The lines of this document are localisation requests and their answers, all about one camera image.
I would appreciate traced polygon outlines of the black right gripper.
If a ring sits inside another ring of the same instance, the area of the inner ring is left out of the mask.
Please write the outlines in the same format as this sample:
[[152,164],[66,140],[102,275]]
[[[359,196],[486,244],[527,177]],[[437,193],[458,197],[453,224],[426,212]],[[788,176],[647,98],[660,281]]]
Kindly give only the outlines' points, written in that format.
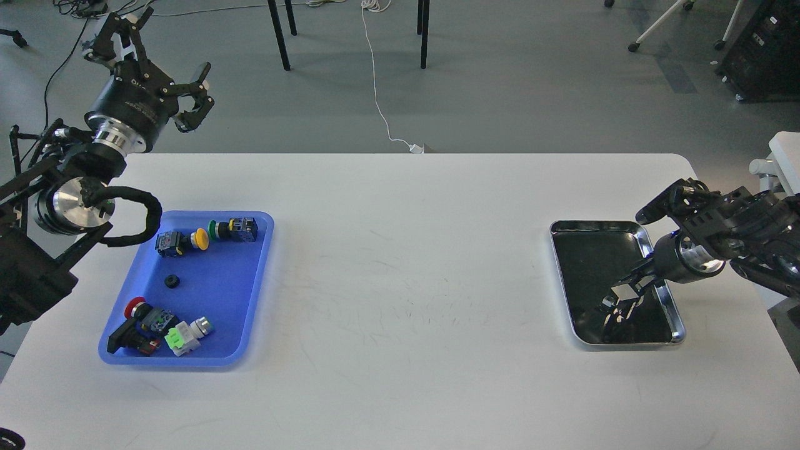
[[638,310],[663,313],[661,293],[666,285],[660,279],[690,284],[717,276],[725,267],[724,260],[714,259],[682,233],[666,234],[657,240],[652,256],[612,284],[600,302],[600,313],[619,319],[631,319]]

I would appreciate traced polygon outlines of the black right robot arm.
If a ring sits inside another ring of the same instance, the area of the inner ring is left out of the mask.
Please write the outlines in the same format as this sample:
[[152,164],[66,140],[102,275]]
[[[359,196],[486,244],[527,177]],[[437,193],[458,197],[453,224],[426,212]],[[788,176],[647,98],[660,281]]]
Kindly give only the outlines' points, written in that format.
[[717,276],[726,265],[755,284],[798,297],[798,196],[745,187],[722,194],[694,179],[678,179],[640,209],[636,222],[669,217],[677,230],[618,279],[597,311],[620,320],[649,288],[671,280],[691,284]]

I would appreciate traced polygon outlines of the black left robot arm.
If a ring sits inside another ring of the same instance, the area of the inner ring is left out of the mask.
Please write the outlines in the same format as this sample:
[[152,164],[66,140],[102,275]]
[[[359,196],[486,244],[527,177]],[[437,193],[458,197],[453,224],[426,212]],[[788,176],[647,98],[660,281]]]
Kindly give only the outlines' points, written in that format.
[[82,56],[109,71],[85,125],[53,119],[37,134],[9,132],[14,176],[2,185],[2,331],[29,324],[72,293],[74,266],[96,245],[151,239],[162,206],[114,180],[128,157],[152,151],[169,122],[196,130],[214,106],[204,62],[180,83],[146,52],[141,33],[153,14],[110,12],[82,44]]

